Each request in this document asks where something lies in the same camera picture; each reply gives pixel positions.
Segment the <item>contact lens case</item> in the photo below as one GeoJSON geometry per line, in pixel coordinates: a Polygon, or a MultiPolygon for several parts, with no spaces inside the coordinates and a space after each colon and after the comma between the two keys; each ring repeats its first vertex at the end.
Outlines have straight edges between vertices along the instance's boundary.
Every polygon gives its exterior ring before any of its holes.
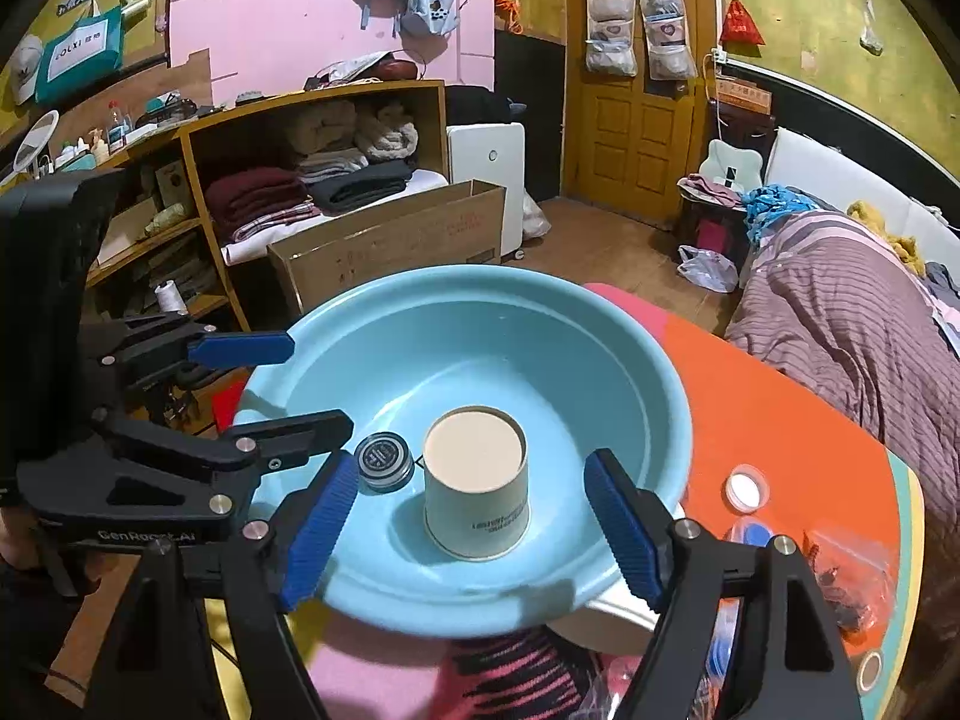
{"type": "Polygon", "coordinates": [[[724,539],[731,543],[747,544],[754,548],[765,548],[775,534],[765,522],[753,515],[744,515],[737,518],[727,530],[724,539]]]}

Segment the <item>wooden shelf unit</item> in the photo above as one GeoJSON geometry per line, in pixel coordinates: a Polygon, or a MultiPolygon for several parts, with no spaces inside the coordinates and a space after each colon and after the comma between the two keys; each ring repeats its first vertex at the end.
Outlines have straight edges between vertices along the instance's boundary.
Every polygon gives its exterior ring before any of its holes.
{"type": "Polygon", "coordinates": [[[355,241],[409,214],[446,177],[439,82],[286,94],[187,122],[141,158],[53,174],[2,197],[2,325],[156,316],[171,281],[218,330],[280,330],[391,270],[355,241]],[[143,158],[178,156],[185,220],[96,262],[143,158]]]}

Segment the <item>clear round lid dish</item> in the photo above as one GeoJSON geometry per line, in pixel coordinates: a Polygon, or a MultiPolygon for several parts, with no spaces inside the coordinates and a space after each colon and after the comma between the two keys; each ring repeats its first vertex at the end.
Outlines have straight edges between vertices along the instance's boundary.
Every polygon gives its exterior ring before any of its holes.
{"type": "Polygon", "coordinates": [[[724,497],[734,511],[753,514],[770,500],[770,486],[758,468],[739,465],[732,468],[724,481],[724,497]]]}

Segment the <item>small dark side table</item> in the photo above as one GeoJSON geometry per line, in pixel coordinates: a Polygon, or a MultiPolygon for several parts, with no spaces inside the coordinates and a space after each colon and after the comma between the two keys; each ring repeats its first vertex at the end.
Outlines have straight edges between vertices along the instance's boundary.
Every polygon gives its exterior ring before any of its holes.
{"type": "Polygon", "coordinates": [[[750,252],[745,208],[732,188],[688,174],[677,181],[682,210],[674,224],[679,244],[713,250],[742,268],[750,252]]]}

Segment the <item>white cabinet on wheels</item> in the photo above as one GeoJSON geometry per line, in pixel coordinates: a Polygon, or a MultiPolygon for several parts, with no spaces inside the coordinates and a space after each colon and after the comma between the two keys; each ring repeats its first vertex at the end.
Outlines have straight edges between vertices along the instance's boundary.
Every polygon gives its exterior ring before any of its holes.
{"type": "Polygon", "coordinates": [[[523,247],[526,131],[523,124],[448,125],[449,181],[478,179],[505,189],[500,254],[523,247]]]}

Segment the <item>purple striped duvet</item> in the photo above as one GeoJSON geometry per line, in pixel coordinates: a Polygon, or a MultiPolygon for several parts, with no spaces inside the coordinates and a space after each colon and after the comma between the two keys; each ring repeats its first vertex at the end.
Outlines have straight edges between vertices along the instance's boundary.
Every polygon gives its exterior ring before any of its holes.
{"type": "Polygon", "coordinates": [[[762,242],[726,340],[812,390],[918,473],[958,532],[958,355],[893,250],[836,211],[762,242]]]}

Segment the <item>hanging pocket organiser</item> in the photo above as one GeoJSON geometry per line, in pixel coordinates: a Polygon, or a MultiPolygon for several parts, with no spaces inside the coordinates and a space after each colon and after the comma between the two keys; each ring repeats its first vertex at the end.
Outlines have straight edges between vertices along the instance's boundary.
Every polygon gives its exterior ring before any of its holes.
{"type": "Polygon", "coordinates": [[[697,78],[685,0],[640,0],[649,76],[656,82],[697,78]]]}
{"type": "Polygon", "coordinates": [[[590,73],[635,78],[638,0],[586,0],[584,65],[590,73]]]}

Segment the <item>long cardboard box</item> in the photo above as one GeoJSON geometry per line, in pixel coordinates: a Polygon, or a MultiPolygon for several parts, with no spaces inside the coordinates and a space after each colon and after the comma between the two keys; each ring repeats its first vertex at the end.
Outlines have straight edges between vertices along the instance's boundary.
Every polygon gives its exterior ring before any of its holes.
{"type": "Polygon", "coordinates": [[[366,206],[268,247],[288,314],[423,266],[496,263],[506,189],[472,179],[366,206]]]}

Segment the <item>white sofa headboard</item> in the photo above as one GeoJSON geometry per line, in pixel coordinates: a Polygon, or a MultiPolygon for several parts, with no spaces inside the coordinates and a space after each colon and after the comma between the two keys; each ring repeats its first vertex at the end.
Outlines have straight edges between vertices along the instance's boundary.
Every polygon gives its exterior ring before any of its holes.
{"type": "Polygon", "coordinates": [[[848,210],[857,200],[867,202],[882,213],[887,231],[916,239],[924,262],[942,263],[958,278],[957,234],[929,206],[836,149],[778,127],[766,182],[800,188],[839,211],[848,210]]]}

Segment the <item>right hanging pocket organiser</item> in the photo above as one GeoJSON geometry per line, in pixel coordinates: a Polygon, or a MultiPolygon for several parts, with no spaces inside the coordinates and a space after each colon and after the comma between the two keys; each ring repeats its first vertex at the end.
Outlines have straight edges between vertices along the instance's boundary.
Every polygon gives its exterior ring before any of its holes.
{"type": "Polygon", "coordinates": [[[656,82],[697,78],[685,0],[640,0],[649,76],[656,82]]]}

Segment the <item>wooden door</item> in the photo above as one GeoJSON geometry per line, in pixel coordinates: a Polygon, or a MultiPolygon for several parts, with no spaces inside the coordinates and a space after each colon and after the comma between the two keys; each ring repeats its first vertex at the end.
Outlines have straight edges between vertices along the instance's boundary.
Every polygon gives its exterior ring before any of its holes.
{"type": "MultiPolygon", "coordinates": [[[[587,0],[566,0],[563,192],[605,210],[669,229],[682,210],[677,181],[703,160],[708,122],[701,76],[649,76],[646,43],[635,39],[638,75],[586,67],[587,0]]],[[[688,41],[700,60],[718,37],[718,0],[685,0],[688,41]]]]}

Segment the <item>beige cardboard tube canister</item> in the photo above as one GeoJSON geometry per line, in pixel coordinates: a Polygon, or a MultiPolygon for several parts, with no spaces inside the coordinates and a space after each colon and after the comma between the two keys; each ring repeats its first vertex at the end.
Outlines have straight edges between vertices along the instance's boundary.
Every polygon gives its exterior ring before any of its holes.
{"type": "Polygon", "coordinates": [[[511,416],[462,406],[438,418],[423,442],[423,520],[441,550],[490,561],[514,550],[529,525],[527,440],[511,416]]]}

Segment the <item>light blue plastic basin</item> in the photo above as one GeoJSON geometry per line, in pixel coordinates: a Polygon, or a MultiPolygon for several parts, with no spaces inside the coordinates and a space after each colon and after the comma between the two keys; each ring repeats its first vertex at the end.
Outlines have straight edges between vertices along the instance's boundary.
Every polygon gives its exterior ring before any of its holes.
{"type": "Polygon", "coordinates": [[[376,628],[469,639],[579,610],[619,582],[584,494],[607,449],[679,504],[692,465],[685,388],[640,322],[589,289],[507,266],[405,271],[293,327],[238,416],[343,411],[353,454],[400,437],[409,481],[359,491],[320,598],[376,628]]]}

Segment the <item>red hanging ornament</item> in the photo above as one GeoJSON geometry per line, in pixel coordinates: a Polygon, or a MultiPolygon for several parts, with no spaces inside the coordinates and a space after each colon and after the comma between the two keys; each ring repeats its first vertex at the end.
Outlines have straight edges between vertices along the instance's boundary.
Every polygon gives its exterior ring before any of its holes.
{"type": "Polygon", "coordinates": [[[760,28],[742,0],[727,2],[724,18],[722,18],[721,44],[748,47],[761,47],[765,44],[760,28]]]}

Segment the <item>left hanging pocket organiser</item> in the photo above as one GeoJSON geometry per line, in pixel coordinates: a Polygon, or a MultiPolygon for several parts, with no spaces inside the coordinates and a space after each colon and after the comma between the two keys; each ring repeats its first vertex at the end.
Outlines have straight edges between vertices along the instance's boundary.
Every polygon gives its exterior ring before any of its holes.
{"type": "Polygon", "coordinates": [[[590,73],[635,78],[638,0],[586,0],[584,65],[590,73]]]}

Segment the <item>plastic bag on floor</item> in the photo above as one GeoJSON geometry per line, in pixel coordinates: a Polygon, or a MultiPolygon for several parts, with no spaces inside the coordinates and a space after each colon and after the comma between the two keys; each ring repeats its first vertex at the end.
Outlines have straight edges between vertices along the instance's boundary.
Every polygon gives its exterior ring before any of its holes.
{"type": "Polygon", "coordinates": [[[681,245],[677,273],[686,281],[713,293],[731,294],[739,286],[737,267],[724,255],[714,250],[681,245]]]}

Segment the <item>clear plastic bag dried leaves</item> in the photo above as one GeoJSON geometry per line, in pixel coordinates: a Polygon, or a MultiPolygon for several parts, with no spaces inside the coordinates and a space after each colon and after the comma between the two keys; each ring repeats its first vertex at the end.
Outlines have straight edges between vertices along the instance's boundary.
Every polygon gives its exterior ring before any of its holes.
{"type": "Polygon", "coordinates": [[[848,530],[812,528],[804,532],[804,554],[846,642],[862,644],[889,622],[895,580],[882,544],[848,530]]]}

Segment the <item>small black round tin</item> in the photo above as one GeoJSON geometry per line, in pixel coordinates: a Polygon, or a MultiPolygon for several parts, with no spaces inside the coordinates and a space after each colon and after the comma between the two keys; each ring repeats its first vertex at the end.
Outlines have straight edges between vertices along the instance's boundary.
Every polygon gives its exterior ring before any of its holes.
{"type": "Polygon", "coordinates": [[[404,488],[413,476],[412,452],[402,436],[391,431],[370,434],[356,447],[359,477],[376,494],[404,488]]]}

